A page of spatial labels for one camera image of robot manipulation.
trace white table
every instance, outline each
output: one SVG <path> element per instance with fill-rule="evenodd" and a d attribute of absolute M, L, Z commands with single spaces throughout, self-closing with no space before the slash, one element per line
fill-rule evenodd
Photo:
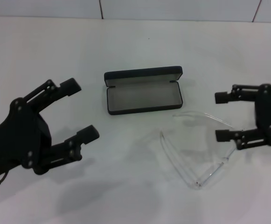
<path fill-rule="evenodd" d="M 103 74 L 180 65 L 183 109 L 111 116 Z M 51 78 L 82 91 L 43 111 L 53 142 L 93 124 L 83 160 L 37 176 L 17 167 L 0 185 L 0 224 L 271 224 L 271 147 L 236 151 L 205 190 L 164 177 L 145 136 L 197 109 L 253 128 L 253 104 L 216 105 L 232 84 L 271 83 L 271 24 L 0 17 L 0 122 L 10 102 Z"/>

